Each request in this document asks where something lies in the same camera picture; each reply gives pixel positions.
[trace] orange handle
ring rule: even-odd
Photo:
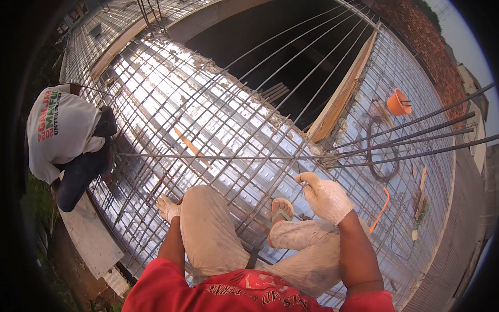
[[[386,205],[388,205],[388,201],[390,200],[390,193],[388,193],[388,191],[386,190],[386,187],[383,187],[383,190],[386,193],[386,202],[385,202],[385,205],[383,206],[383,209],[381,209],[381,212],[379,213],[378,218],[376,219],[376,221],[374,221],[373,226],[369,229],[369,233],[372,233],[374,231],[374,227],[376,226],[376,224],[378,224],[379,218],[381,218],[381,215],[383,214],[383,211],[385,210]]]

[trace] orange plastic bucket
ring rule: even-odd
[[[405,94],[399,89],[395,88],[395,92],[393,92],[392,96],[390,96],[388,101],[386,101],[388,110],[390,111],[390,113],[392,113],[392,115],[401,116],[405,114],[410,114],[412,112],[410,106],[402,105],[402,103],[404,104],[409,104],[409,103],[402,101],[407,101]]]

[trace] hand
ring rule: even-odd
[[[165,194],[158,197],[156,208],[159,210],[159,215],[168,223],[172,222],[173,217],[180,216],[180,205],[175,205]]]
[[[304,172],[294,180],[307,183],[303,191],[310,208],[319,218],[334,225],[338,225],[355,206],[337,182],[321,180],[313,172]]]

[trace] man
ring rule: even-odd
[[[236,236],[224,197],[206,185],[190,188],[181,205],[162,195],[158,208],[170,229],[123,311],[332,311],[315,298],[341,279],[347,294],[340,311],[394,312],[367,225],[345,191],[312,172],[295,180],[307,183],[305,198],[321,220],[290,222],[291,203],[274,199],[269,245],[298,252],[254,270],[246,269],[250,255]],[[185,252],[197,284],[192,288],[184,279]]]
[[[91,105],[78,96],[80,90],[69,83],[46,88],[26,123],[29,169],[51,185],[55,202],[65,212],[74,209],[94,178],[110,172],[110,136],[117,131],[112,109]]]

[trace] grass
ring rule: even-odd
[[[438,30],[439,34],[442,34],[442,28],[440,27],[440,21],[438,19],[438,15],[432,10],[432,7],[424,0],[413,0],[414,3],[423,11],[423,13],[428,17],[430,22],[432,22],[433,25]]]
[[[59,210],[50,192],[50,185],[38,180],[31,172],[28,172],[26,193],[28,207],[30,207],[33,218],[52,234],[55,220],[59,217]]]
[[[54,272],[52,266],[50,265],[48,259],[45,255],[37,248],[37,257],[41,264],[41,270],[46,278],[47,283],[52,288],[53,293],[57,296],[59,301],[65,307],[66,311],[71,312],[81,312],[82,308],[71,289],[68,289],[66,284],[60,280],[57,274]]]

